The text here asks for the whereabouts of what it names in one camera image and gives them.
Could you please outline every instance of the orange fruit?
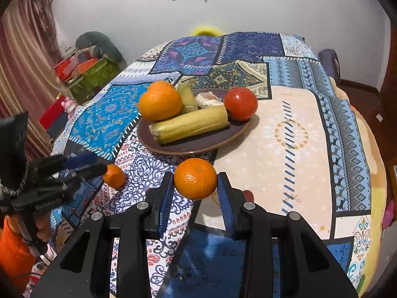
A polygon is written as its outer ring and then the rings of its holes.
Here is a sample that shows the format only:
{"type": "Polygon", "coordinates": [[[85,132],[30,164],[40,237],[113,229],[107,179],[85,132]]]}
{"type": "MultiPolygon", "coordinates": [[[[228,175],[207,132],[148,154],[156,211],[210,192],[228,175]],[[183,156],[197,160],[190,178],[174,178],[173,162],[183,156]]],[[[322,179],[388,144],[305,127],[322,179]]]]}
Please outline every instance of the orange fruit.
{"type": "Polygon", "coordinates": [[[158,89],[158,88],[163,88],[163,87],[171,87],[173,88],[172,84],[170,82],[167,82],[165,80],[158,80],[157,82],[151,83],[148,87],[149,89],[158,89]]]}
{"type": "Polygon", "coordinates": [[[112,188],[120,188],[126,182],[126,174],[115,164],[108,165],[108,171],[103,175],[103,181],[112,188]]]}
{"type": "Polygon", "coordinates": [[[182,110],[178,91],[170,87],[149,88],[139,99],[138,109],[142,117],[157,122],[176,116],[182,110]]]}
{"type": "Polygon", "coordinates": [[[174,183],[182,196],[197,201],[207,198],[215,191],[216,171],[208,161],[190,158],[176,167],[174,183]]]}

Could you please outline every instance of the plate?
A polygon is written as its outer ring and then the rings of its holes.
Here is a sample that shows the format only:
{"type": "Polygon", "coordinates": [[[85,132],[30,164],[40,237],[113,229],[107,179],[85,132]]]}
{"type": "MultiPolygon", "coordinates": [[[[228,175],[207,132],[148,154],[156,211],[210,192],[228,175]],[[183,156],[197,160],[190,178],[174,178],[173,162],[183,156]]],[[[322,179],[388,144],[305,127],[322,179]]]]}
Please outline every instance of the plate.
{"type": "MultiPolygon", "coordinates": [[[[212,92],[223,101],[223,98],[228,91],[216,88],[193,90],[193,94],[195,96],[201,92],[212,92]]],[[[137,134],[140,143],[151,151],[171,155],[193,154],[217,149],[232,141],[243,133],[248,126],[249,120],[235,121],[229,118],[229,122],[230,125],[223,129],[202,133],[193,137],[160,145],[154,140],[153,135],[150,133],[149,125],[152,124],[152,122],[148,122],[142,118],[138,124],[137,134]]]]}

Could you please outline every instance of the baseboard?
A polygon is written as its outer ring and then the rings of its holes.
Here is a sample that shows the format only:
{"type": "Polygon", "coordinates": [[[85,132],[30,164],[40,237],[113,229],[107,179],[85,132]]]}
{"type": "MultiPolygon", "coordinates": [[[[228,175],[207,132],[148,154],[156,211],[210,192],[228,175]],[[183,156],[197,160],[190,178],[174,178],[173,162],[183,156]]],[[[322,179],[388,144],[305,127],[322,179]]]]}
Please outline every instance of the baseboard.
{"type": "Polygon", "coordinates": [[[379,91],[376,87],[353,82],[347,79],[341,79],[340,86],[358,88],[360,90],[366,90],[367,92],[371,92],[371,93],[375,93],[376,95],[379,95],[379,91]]]}

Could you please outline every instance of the metal screw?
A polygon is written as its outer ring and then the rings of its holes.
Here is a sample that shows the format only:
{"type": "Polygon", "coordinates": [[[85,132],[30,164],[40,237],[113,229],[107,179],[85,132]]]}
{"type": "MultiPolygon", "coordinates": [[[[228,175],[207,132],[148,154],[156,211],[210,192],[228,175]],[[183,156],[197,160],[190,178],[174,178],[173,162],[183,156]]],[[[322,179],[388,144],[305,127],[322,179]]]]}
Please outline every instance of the metal screw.
{"type": "Polygon", "coordinates": [[[255,204],[254,204],[253,202],[245,202],[245,203],[244,203],[244,208],[245,208],[245,209],[252,210],[252,209],[255,208],[255,204]]]}
{"type": "Polygon", "coordinates": [[[91,218],[94,221],[100,220],[102,218],[103,214],[101,212],[95,212],[91,215],[91,218]]]}
{"type": "Polygon", "coordinates": [[[136,208],[142,210],[142,209],[147,209],[149,207],[149,204],[147,202],[139,202],[136,205],[136,208]]]}
{"type": "Polygon", "coordinates": [[[300,215],[297,212],[291,212],[289,213],[289,217],[291,218],[291,220],[297,221],[300,219],[300,215]]]}

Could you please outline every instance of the pink curtain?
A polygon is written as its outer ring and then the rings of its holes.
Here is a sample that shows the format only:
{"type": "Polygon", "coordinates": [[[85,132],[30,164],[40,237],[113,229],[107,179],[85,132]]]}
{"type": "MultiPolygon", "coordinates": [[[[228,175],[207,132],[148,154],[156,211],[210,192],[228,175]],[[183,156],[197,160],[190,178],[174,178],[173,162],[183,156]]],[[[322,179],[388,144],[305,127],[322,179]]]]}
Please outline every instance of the pink curtain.
{"type": "Polygon", "coordinates": [[[69,95],[53,69],[61,59],[50,0],[12,0],[0,19],[0,116],[29,111],[30,159],[49,155],[38,120],[59,92],[69,95]]]}

